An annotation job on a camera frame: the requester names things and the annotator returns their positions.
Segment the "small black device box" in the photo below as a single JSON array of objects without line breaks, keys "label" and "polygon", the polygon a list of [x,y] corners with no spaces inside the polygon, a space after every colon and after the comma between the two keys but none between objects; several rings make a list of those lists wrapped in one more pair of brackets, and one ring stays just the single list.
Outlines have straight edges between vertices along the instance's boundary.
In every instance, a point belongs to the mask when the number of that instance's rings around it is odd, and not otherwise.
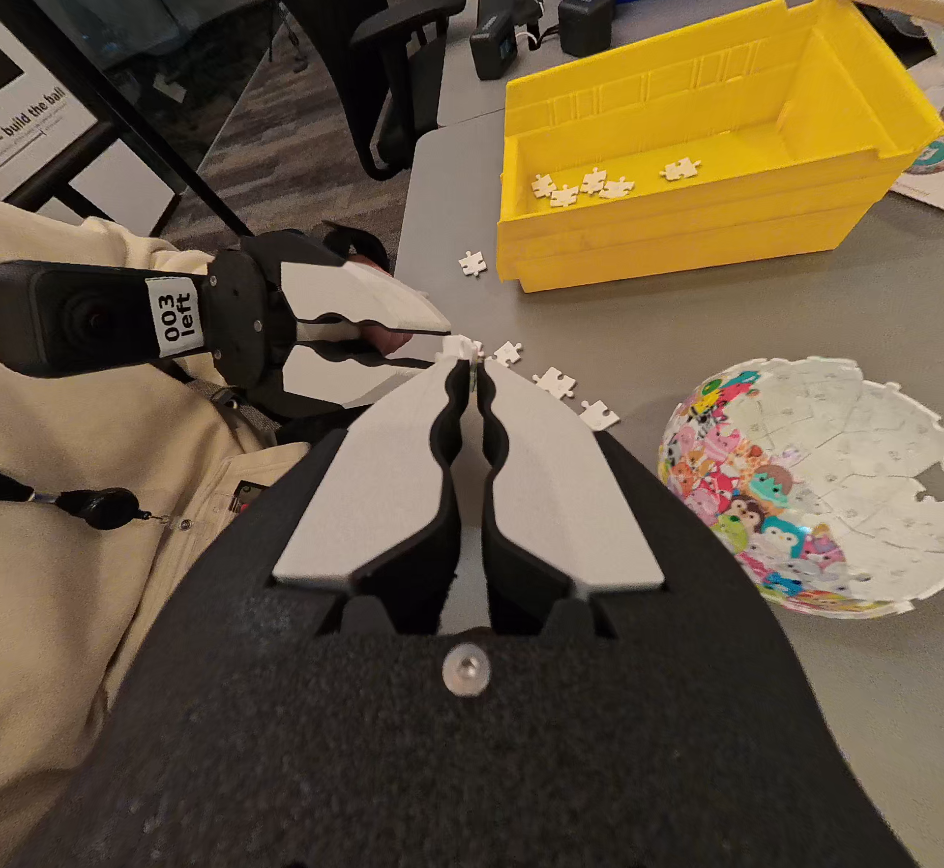
[{"label": "small black device box", "polygon": [[470,35],[469,47],[480,81],[502,78],[517,57],[513,10],[487,15]]},{"label": "small black device box", "polygon": [[612,43],[613,14],[612,0],[561,0],[561,51],[572,58],[585,58],[607,50]]}]

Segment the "pile of loose puzzle pieces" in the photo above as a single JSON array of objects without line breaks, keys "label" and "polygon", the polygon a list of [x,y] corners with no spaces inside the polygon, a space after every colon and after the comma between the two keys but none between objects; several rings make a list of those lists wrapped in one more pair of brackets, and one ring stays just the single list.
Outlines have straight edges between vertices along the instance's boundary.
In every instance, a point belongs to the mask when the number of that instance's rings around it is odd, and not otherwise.
[{"label": "pile of loose puzzle pieces", "polygon": [[[683,157],[668,163],[657,173],[662,184],[674,184],[692,179],[699,175],[702,161]],[[550,174],[535,175],[530,183],[530,190],[537,201],[546,201],[552,210],[567,210],[581,200],[617,201],[627,199],[636,189],[634,180],[625,176],[609,178],[607,171],[594,166],[584,174],[578,185],[563,183],[558,185]]]}]

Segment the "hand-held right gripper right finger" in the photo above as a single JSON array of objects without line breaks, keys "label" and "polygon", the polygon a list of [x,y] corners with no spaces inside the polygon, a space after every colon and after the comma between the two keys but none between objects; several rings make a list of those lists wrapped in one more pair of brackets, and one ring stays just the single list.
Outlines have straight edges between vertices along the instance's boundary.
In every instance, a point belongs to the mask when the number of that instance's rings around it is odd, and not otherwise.
[{"label": "hand-held right gripper right finger", "polygon": [[478,370],[477,394],[493,628],[537,635],[557,602],[659,591],[664,573],[597,432],[497,361]]}]

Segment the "white printed sheet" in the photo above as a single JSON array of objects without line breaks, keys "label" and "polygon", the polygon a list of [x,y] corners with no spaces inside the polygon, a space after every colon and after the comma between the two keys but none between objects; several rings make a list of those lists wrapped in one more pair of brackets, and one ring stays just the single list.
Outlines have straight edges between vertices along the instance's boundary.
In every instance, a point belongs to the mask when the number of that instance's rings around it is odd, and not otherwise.
[{"label": "white printed sheet", "polygon": [[[922,89],[943,119],[943,67],[937,57],[926,59],[909,69],[912,79]],[[929,142],[914,163],[898,177],[891,191],[903,197],[943,210],[943,138]]]}]

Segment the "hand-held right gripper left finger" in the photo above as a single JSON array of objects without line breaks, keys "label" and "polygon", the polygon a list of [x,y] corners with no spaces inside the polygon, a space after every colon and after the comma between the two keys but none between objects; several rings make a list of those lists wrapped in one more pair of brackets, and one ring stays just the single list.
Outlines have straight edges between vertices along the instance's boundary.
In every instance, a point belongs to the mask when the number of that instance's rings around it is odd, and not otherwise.
[{"label": "hand-held right gripper left finger", "polygon": [[435,634],[462,545],[451,464],[465,410],[466,360],[442,359],[353,421],[274,580],[376,597],[397,631]]}]

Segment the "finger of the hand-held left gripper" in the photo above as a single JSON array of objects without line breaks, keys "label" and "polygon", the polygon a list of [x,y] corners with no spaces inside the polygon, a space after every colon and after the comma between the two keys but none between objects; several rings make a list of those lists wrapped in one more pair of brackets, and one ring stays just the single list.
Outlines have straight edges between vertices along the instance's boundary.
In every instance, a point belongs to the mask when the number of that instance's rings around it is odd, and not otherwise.
[{"label": "finger of the hand-held left gripper", "polygon": [[297,343],[281,368],[282,388],[334,405],[368,405],[430,368],[427,360],[389,358],[366,343]]},{"label": "finger of the hand-held left gripper", "polygon": [[448,319],[427,296],[361,263],[339,266],[283,262],[280,291],[300,323],[341,319],[389,331],[450,334]]}]

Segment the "black white marker board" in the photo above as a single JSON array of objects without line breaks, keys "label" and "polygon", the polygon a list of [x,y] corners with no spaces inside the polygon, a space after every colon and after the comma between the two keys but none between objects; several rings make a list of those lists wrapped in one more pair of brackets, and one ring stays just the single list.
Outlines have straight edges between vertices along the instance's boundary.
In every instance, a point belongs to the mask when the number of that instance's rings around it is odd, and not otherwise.
[{"label": "black white marker board", "polygon": [[100,217],[153,236],[178,195],[5,25],[1,28],[1,200],[58,222]]}]

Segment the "colourful puzzle ball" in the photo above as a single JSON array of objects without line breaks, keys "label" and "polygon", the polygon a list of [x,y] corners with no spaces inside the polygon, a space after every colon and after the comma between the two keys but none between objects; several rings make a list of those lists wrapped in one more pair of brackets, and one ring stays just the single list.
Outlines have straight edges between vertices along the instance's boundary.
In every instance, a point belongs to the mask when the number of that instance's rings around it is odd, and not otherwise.
[{"label": "colourful puzzle ball", "polygon": [[769,602],[900,615],[943,587],[942,418],[852,359],[758,358],[715,373],[665,428],[657,474]]}]

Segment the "black office chair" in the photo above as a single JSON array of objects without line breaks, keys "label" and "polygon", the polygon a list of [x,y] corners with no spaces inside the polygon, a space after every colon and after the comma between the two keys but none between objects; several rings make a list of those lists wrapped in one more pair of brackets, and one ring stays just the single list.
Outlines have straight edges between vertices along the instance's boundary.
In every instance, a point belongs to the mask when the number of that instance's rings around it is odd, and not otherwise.
[{"label": "black office chair", "polygon": [[280,0],[313,44],[340,98],[364,172],[413,165],[438,128],[446,31],[466,0]]}]

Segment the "person's left hand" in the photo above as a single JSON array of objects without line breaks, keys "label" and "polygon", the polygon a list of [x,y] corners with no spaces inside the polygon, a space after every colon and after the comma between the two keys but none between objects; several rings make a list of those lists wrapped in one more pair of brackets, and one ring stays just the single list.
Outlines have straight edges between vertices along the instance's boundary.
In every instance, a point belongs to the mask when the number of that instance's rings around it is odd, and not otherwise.
[{"label": "person's left hand", "polygon": [[382,356],[388,357],[409,343],[413,334],[392,331],[377,324],[366,324],[360,328],[360,337]]}]

